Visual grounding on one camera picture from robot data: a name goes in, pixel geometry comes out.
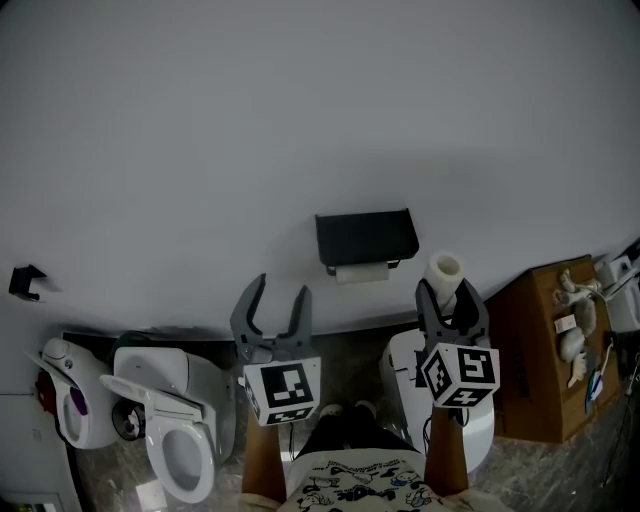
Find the shoe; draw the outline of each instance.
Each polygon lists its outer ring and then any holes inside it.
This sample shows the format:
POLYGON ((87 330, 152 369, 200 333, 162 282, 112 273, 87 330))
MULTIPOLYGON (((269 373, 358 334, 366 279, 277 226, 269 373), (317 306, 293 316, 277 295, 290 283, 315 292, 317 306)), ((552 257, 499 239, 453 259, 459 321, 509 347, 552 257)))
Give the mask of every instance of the shoe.
POLYGON ((376 419, 376 416, 378 415, 378 411, 376 410, 376 406, 373 405, 371 402, 368 402, 367 400, 358 400, 356 402, 355 407, 366 407, 367 409, 369 409, 369 411, 371 411, 371 414, 373 414, 373 419, 376 419))
POLYGON ((320 411, 320 419, 325 416, 342 416, 344 408, 340 404, 325 405, 320 411))

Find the toilet bowl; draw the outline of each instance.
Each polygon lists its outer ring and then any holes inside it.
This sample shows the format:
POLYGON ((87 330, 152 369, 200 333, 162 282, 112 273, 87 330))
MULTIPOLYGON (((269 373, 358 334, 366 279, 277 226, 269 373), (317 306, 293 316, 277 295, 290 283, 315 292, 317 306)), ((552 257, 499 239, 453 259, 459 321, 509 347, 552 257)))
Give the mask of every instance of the toilet bowl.
POLYGON ((42 356, 27 356, 51 375, 60 433, 71 446, 102 448, 118 438, 111 422, 118 396, 100 383, 100 376, 109 370, 105 363, 86 348, 60 338, 50 339, 42 356))
POLYGON ((144 405, 147 454, 164 488, 186 503, 203 501, 233 448, 231 376, 180 349, 122 347, 113 375, 100 380, 144 405))

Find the toilet paper holder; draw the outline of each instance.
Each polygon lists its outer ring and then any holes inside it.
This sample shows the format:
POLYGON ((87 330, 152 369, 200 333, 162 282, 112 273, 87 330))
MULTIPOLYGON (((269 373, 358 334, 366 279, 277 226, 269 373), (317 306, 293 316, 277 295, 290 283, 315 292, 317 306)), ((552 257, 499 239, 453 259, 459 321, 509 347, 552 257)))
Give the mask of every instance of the toilet paper holder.
POLYGON ((14 268, 9 283, 9 293, 22 300, 38 302, 40 294, 29 291, 33 279, 46 279, 47 274, 37 269, 33 265, 22 268, 14 268))
POLYGON ((316 215, 320 261, 330 276, 337 267, 386 263, 396 268, 420 244, 408 209, 350 215, 316 215))

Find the brown cardboard box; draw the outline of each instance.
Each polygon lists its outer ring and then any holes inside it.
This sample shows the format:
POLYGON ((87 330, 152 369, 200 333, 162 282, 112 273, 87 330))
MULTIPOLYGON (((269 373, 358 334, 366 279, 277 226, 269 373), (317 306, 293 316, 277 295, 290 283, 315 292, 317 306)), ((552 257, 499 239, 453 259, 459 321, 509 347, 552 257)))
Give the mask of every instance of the brown cardboard box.
MULTIPOLYGON (((493 348, 500 350, 500 390, 495 394, 498 436, 562 443, 601 413, 618 394, 617 361, 611 350, 603 377, 604 389, 585 413, 589 375, 570 389, 571 365, 558 356, 559 335, 554 320, 572 313, 572 308, 554 305, 553 291, 560 288, 558 276, 571 270, 576 283, 595 277, 590 256, 528 270, 491 297, 489 334, 493 348)), ((609 344, 606 306, 596 300, 597 327, 587 338, 604 361, 609 344)))

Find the toilet paper roll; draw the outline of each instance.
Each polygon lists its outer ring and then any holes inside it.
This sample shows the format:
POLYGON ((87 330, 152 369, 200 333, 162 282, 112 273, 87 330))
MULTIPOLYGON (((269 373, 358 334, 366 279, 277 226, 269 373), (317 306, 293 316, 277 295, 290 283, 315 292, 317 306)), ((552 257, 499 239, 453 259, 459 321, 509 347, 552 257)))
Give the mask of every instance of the toilet paper roll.
POLYGON ((440 311, 443 314, 452 311, 456 290, 464 279, 464 267, 460 258, 444 251, 433 254, 424 271, 424 278, 436 294, 440 311))
POLYGON ((336 267, 338 284, 386 281, 387 279, 389 279, 389 266, 386 262, 336 267))

